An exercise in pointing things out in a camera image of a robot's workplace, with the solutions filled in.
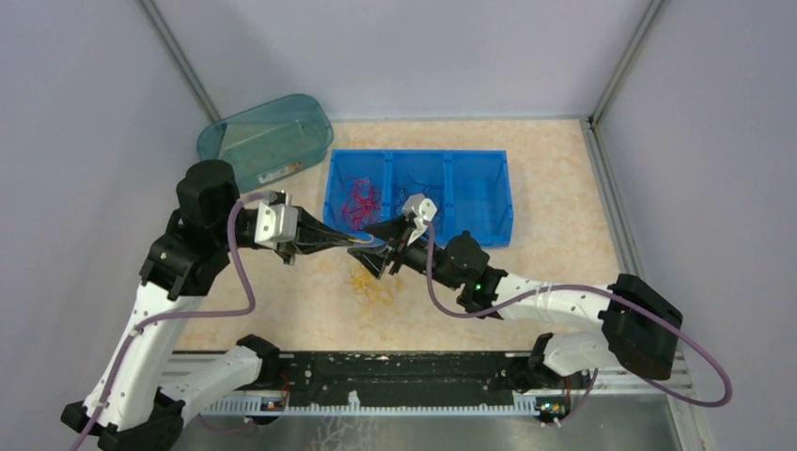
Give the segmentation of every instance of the gray wall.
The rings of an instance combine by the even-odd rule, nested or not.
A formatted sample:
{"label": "gray wall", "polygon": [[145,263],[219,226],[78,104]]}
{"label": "gray wall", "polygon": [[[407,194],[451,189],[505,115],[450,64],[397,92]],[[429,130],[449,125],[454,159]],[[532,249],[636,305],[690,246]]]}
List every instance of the gray wall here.
{"label": "gray wall", "polygon": [[222,115],[586,115],[649,0],[158,0]]}
{"label": "gray wall", "polygon": [[797,443],[796,23],[790,0],[671,2],[600,127],[649,278],[735,383],[722,450]]}
{"label": "gray wall", "polygon": [[66,449],[205,118],[133,1],[0,2],[0,41],[0,447]]}

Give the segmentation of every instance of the purple cable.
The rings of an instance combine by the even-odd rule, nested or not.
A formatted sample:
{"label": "purple cable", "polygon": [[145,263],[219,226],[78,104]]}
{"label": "purple cable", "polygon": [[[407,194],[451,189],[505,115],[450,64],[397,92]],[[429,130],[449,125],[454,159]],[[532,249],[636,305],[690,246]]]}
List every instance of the purple cable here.
{"label": "purple cable", "polygon": [[434,306],[437,307],[438,310],[440,310],[441,312],[445,313],[446,315],[449,315],[450,317],[454,317],[454,318],[478,318],[478,317],[484,317],[486,315],[490,315],[490,313],[497,312],[498,310],[506,307],[507,305],[511,305],[513,303],[517,303],[517,302],[522,301],[523,299],[528,298],[530,296],[534,296],[536,294],[542,294],[542,293],[545,293],[545,292],[548,292],[548,291],[572,290],[572,291],[586,291],[586,292],[589,292],[589,293],[598,294],[600,296],[603,296],[604,298],[608,298],[608,299],[610,299],[612,301],[615,301],[615,302],[619,303],[620,305],[622,305],[622,306],[624,306],[626,308],[630,308],[631,310],[635,311],[636,313],[642,315],[643,317],[645,317],[647,319],[650,319],[651,321],[653,321],[657,325],[663,327],[669,333],[671,333],[674,336],[676,336],[678,339],[682,340],[690,348],[695,350],[698,354],[700,354],[701,357],[706,359],[706,362],[708,362],[709,365],[711,365],[711,367],[713,367],[714,370],[717,372],[717,374],[719,375],[720,379],[723,382],[723,385],[725,386],[725,393],[723,394],[723,396],[721,398],[717,399],[716,401],[704,401],[704,400],[701,400],[701,399],[694,399],[693,397],[687,397],[685,395],[677,393],[677,392],[675,392],[675,391],[673,391],[673,390],[661,385],[657,381],[651,381],[649,379],[644,379],[644,381],[646,381],[650,385],[658,388],[662,392],[665,392],[668,395],[670,395],[670,396],[672,396],[672,397],[674,397],[676,399],[680,399],[681,401],[687,402],[689,404],[694,404],[694,405],[700,406],[700,407],[722,407],[722,406],[726,405],[728,402],[730,402],[730,399],[733,396],[733,386],[730,383],[730,377],[728,376],[728,374],[725,371],[725,369],[720,365],[720,363],[717,362],[717,360],[707,350],[705,350],[702,346],[697,344],[697,342],[695,342],[689,335],[687,335],[684,332],[682,332],[681,330],[677,329],[675,326],[673,326],[669,322],[657,317],[653,313],[650,313],[647,309],[645,309],[645,308],[643,308],[643,307],[641,307],[641,306],[639,306],[639,305],[637,305],[635,303],[632,303],[632,302],[626,300],[625,298],[623,298],[621,296],[617,296],[615,293],[612,293],[610,291],[606,291],[606,290],[603,290],[603,289],[600,289],[600,288],[591,287],[589,285],[563,284],[563,285],[554,285],[554,286],[551,286],[551,287],[544,287],[544,288],[540,288],[540,289],[532,289],[532,290],[529,290],[529,291],[527,291],[525,293],[521,293],[521,294],[519,294],[519,295],[515,296],[514,298],[511,298],[511,299],[509,299],[507,301],[503,301],[502,303],[499,303],[498,305],[494,305],[492,307],[485,308],[484,310],[481,310],[481,311],[478,311],[478,312],[461,313],[461,312],[455,312],[453,310],[449,310],[448,308],[445,308],[445,306],[443,306],[440,303],[440,301],[438,301],[437,297],[434,295],[434,287],[432,286],[433,285],[433,280],[431,278],[431,264],[432,264],[432,260],[433,260],[433,257],[434,257],[434,224],[430,224],[429,222],[426,222],[426,225],[429,227],[429,244],[428,244],[428,248],[427,248],[427,258],[426,258],[426,286],[427,286],[427,290],[429,291],[429,296],[431,298],[431,301],[432,301],[432,303],[434,303]]}
{"label": "purple cable", "polygon": [[172,313],[162,313],[160,315],[154,315],[147,319],[142,320],[135,326],[133,329],[138,332],[138,334],[130,335],[128,334],[122,345],[119,347],[119,352],[117,353],[117,357],[114,359],[114,362],[111,364],[111,369],[108,371],[108,378],[106,381],[105,386],[102,388],[102,393],[100,393],[100,398],[98,399],[98,403],[100,404],[97,408],[94,409],[94,412],[91,414],[91,417],[88,419],[88,422],[81,430],[80,435],[78,435],[77,439],[74,441],[72,446],[70,446],[70,451],[77,451],[80,448],[81,444],[86,440],[88,437],[88,432],[94,428],[94,425],[97,424],[97,420],[100,418],[100,414],[102,413],[103,406],[107,403],[108,397],[111,395],[111,387],[113,386],[114,381],[117,379],[117,375],[119,373],[119,369],[122,366],[122,362],[124,360],[125,355],[127,354],[130,345],[132,344],[133,340],[144,332],[144,328],[149,326],[151,323],[155,321],[161,321],[164,319],[186,319],[186,318],[223,318],[223,317],[242,317],[244,315],[248,315],[255,310],[255,291],[252,289],[252,284],[249,283],[249,277],[246,276],[246,271],[243,269],[243,264],[241,263],[241,255],[238,253],[238,243],[235,241],[235,220],[238,217],[238,213],[241,211],[245,204],[249,202],[253,202],[256,200],[260,200],[263,197],[263,193],[254,193],[250,194],[246,197],[238,199],[235,202],[235,205],[232,206],[232,210],[229,212],[229,216],[227,217],[227,245],[229,246],[229,253],[232,256],[232,264],[235,266],[235,271],[238,273],[238,277],[241,279],[241,284],[243,285],[243,291],[246,293],[246,299],[249,301],[249,304],[245,308],[241,308],[238,310],[214,310],[208,312],[172,312]]}

